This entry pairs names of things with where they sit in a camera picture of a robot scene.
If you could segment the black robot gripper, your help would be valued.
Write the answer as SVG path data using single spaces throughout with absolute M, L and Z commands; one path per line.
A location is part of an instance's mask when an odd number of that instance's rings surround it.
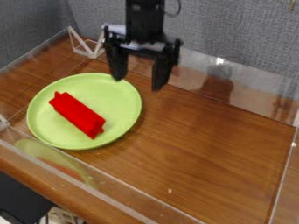
M 164 34 L 164 16 L 176 17 L 164 9 L 164 0 L 125 0 L 125 23 L 104 24 L 104 49 L 112 77 L 120 81 L 127 76 L 128 55 L 136 54 L 155 60 L 152 90 L 168 83 L 173 65 L 179 63 L 183 42 Z

